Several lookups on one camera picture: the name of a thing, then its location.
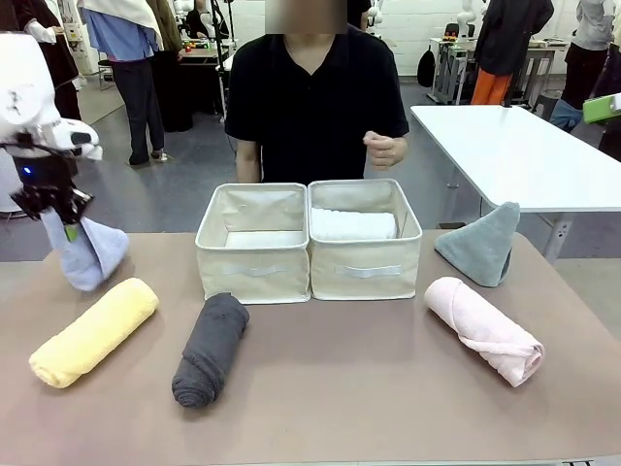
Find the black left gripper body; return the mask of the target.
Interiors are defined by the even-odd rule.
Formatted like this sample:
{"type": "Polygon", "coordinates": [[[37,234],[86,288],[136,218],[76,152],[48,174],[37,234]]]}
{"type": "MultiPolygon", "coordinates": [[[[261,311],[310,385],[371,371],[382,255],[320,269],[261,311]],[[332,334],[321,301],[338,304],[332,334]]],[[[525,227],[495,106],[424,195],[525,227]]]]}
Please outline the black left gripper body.
{"type": "Polygon", "coordinates": [[[78,173],[77,158],[70,150],[21,148],[9,144],[2,144],[1,149],[12,159],[12,167],[16,171],[17,182],[8,188],[10,194],[24,188],[70,195],[76,192],[74,177],[78,173]]]}

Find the person's left hand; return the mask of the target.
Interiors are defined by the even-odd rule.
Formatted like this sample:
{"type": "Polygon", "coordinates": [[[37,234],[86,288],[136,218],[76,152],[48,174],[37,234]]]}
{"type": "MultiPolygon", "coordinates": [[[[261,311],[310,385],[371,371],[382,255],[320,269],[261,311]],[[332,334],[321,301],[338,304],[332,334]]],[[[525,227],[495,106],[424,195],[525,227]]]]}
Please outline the person's left hand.
{"type": "Polygon", "coordinates": [[[373,131],[365,134],[363,143],[372,167],[378,171],[388,170],[401,163],[408,151],[408,142],[404,137],[391,138],[373,131]]]}

